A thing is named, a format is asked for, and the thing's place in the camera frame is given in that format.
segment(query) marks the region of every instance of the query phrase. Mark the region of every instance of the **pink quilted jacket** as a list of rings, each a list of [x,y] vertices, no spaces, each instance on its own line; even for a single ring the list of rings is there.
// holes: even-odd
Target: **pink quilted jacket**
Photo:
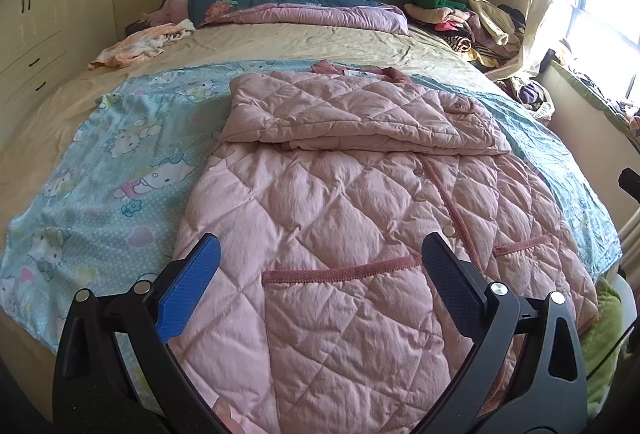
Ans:
[[[248,434],[399,433],[424,416],[470,347],[420,265],[430,232],[520,295],[562,292],[581,331],[596,318],[552,195],[488,111],[390,80],[231,82],[231,115],[174,252],[212,232],[223,257],[171,347]]]

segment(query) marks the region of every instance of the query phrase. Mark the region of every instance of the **green cloth on window sill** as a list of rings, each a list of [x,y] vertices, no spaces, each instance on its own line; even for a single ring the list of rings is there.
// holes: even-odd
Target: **green cloth on window sill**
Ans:
[[[454,0],[414,0],[414,4],[425,8],[426,10],[433,10],[434,8],[453,8],[454,10],[466,10],[466,5],[455,2]]]
[[[591,107],[597,109],[604,113],[607,117],[607,120],[625,137],[631,142],[638,153],[640,153],[640,143],[636,140],[631,129],[629,129],[629,124],[622,120],[608,105],[607,101],[601,96],[600,93],[593,91],[591,88],[583,84],[579,78],[575,77],[571,71],[566,70],[560,64],[555,61],[551,61],[549,64],[550,67],[555,69],[558,74],[572,87],[574,91],[580,94],[584,100],[586,100]]]
[[[586,374],[596,368],[609,353],[622,331],[622,300],[604,278],[596,283],[598,294],[598,321],[580,339]],[[593,418],[602,408],[609,393],[613,373],[618,364],[620,346],[600,369],[587,381],[587,413]]]

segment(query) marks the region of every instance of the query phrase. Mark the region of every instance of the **window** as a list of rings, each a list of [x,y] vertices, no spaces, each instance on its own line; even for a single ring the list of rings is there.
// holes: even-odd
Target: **window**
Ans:
[[[640,104],[640,0],[561,0],[574,67],[602,93]]]

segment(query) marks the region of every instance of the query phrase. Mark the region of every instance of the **white wardrobe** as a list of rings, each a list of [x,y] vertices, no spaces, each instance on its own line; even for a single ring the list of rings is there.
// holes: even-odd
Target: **white wardrobe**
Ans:
[[[64,80],[116,42],[111,0],[0,0],[0,150]]]

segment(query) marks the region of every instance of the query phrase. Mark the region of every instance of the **beige bed sheet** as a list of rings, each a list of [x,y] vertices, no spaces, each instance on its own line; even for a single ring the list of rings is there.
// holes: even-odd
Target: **beige bed sheet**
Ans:
[[[160,56],[122,70],[84,72],[60,86],[0,156],[0,251],[10,220],[23,213],[44,184],[95,99],[127,78],[169,68],[245,59],[329,59],[394,66],[470,90],[500,93],[441,40],[412,29],[411,35],[300,24],[208,27]],[[0,311],[0,356],[31,403],[51,420],[54,355]]]

